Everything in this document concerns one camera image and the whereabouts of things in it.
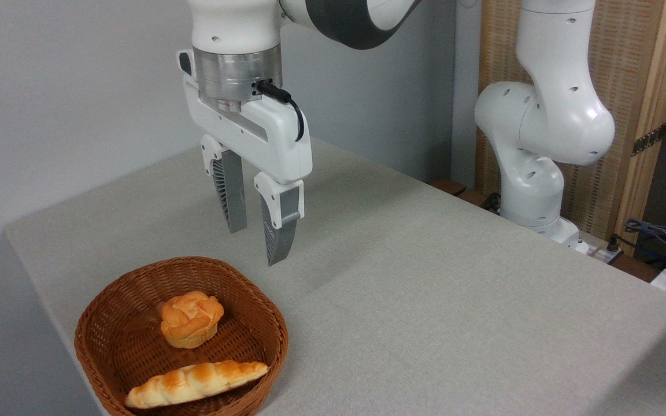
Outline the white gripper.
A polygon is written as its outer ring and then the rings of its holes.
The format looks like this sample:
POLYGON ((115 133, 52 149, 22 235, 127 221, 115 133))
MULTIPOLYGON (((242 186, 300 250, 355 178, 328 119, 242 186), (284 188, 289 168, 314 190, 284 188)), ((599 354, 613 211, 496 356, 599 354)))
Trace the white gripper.
POLYGON ((299 219, 305 216, 304 182, 312 170, 306 119, 281 89, 281 52, 246 54, 180 50, 177 63, 201 139, 205 171, 212 178, 230 233, 247 227, 242 161, 262 171, 261 195, 269 266, 287 258, 299 219))

